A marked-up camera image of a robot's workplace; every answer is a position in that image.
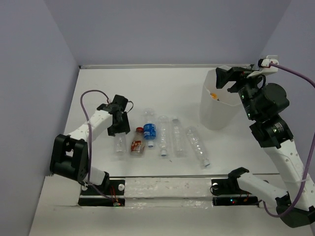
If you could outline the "orange juice bottle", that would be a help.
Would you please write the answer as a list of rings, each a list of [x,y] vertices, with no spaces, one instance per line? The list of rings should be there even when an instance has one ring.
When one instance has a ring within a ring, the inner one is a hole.
[[[218,96],[215,94],[215,93],[210,93],[210,96],[211,96],[211,98],[213,99],[213,100],[215,100],[215,101],[220,101],[219,100],[219,98],[218,98]]]

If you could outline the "red cap bottle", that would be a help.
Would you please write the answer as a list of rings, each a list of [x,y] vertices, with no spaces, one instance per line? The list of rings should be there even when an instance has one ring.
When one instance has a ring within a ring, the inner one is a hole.
[[[145,148],[144,130],[142,127],[137,127],[134,133],[132,143],[130,145],[131,155],[142,155]]]

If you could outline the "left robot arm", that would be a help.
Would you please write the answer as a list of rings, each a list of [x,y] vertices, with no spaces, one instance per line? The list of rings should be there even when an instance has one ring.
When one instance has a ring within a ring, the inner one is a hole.
[[[98,106],[79,128],[67,135],[59,134],[54,140],[50,172],[91,185],[98,194],[106,193],[110,185],[109,174],[92,167],[90,144],[104,131],[112,137],[130,132],[127,104],[127,98],[116,94],[111,103]]]

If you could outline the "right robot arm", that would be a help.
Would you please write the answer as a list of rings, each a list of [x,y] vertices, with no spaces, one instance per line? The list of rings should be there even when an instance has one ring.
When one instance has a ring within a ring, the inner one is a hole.
[[[227,189],[256,195],[263,205],[274,205],[287,226],[298,228],[315,222],[315,183],[308,174],[315,146],[311,145],[306,164],[297,152],[293,134],[280,112],[289,106],[286,91],[266,83],[267,72],[242,67],[216,68],[216,88],[234,82],[228,92],[237,93],[249,120],[252,135],[276,166],[286,189],[279,189],[240,167],[228,174]]]

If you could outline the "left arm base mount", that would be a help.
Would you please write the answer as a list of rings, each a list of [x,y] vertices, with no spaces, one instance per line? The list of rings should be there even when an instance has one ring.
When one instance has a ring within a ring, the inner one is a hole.
[[[82,207],[124,207],[126,180],[111,178],[109,187],[100,194],[90,185],[81,186],[78,205]]]

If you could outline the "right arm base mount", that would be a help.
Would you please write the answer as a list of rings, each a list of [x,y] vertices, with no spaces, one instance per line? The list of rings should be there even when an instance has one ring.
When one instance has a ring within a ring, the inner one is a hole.
[[[251,193],[241,190],[228,178],[215,178],[211,180],[210,192],[213,196],[213,205],[220,206],[259,206],[261,200]]]

